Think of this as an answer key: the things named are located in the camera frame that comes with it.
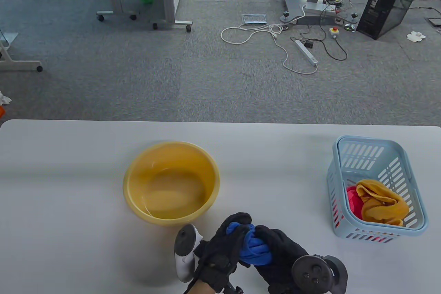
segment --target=computer tower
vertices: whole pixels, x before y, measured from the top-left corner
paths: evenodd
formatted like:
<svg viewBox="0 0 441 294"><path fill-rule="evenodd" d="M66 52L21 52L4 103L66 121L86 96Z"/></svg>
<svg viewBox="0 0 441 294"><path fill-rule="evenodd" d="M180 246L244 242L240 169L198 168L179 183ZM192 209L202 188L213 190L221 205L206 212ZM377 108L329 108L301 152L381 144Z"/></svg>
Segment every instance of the computer tower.
<svg viewBox="0 0 441 294"><path fill-rule="evenodd" d="M368 0L357 31L377 40L400 25L413 0Z"/></svg>

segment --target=yellow plastic basin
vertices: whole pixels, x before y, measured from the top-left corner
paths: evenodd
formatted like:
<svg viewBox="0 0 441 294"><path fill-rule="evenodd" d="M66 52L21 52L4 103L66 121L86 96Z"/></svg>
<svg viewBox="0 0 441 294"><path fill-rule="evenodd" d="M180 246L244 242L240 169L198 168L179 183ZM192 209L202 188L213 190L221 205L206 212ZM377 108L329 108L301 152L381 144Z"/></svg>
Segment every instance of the yellow plastic basin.
<svg viewBox="0 0 441 294"><path fill-rule="evenodd" d="M139 155L124 177L124 197L140 218L161 226L191 222L219 192L219 169L202 148L187 142L157 144Z"/></svg>

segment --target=light blue plastic basket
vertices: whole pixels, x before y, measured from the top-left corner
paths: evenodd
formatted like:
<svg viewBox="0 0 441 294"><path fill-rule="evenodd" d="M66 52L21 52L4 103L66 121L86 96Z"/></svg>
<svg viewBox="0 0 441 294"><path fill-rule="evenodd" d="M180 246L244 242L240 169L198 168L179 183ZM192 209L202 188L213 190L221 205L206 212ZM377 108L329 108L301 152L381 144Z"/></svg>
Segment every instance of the light blue plastic basket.
<svg viewBox="0 0 441 294"><path fill-rule="evenodd" d="M337 139L327 182L334 232L338 237L378 243L391 242L400 235L417 236L428 226L408 156L394 141L344 135ZM350 210L346 188L362 179L375 179L393 190L409 206L404 226L370 223Z"/></svg>

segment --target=orange towel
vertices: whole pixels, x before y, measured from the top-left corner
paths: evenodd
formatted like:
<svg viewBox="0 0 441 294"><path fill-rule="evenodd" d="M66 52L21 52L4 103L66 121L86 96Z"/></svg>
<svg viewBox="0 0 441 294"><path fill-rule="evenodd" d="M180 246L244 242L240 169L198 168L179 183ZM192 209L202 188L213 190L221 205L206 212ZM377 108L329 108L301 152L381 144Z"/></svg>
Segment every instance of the orange towel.
<svg viewBox="0 0 441 294"><path fill-rule="evenodd" d="M364 202L363 220L403 226L403 218L409 213L409 206L401 196L372 179L359 181L357 193Z"/></svg>

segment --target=black glove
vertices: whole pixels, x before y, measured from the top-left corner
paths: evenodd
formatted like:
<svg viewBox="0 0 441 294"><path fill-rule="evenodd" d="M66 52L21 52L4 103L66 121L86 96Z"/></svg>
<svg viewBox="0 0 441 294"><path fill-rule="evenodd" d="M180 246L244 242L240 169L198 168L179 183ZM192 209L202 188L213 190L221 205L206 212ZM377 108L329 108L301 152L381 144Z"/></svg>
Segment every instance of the black glove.
<svg viewBox="0 0 441 294"><path fill-rule="evenodd" d="M251 216L245 212L231 215L209 242L202 241L199 244L194 250L194 254L200 258L198 266L184 294L189 292L197 280L207 283L216 293L220 293L227 286L230 274L236 270L240 250L251 221ZM238 222L241 225L227 235L227 227L231 222Z"/></svg>
<svg viewBox="0 0 441 294"><path fill-rule="evenodd" d="M298 258L308 254L306 250L282 231L270 230L263 225L256 226L255 236L268 245L273 256L271 264L255 267L269 284L269 294L299 293L300 290L291 275L291 268Z"/></svg>

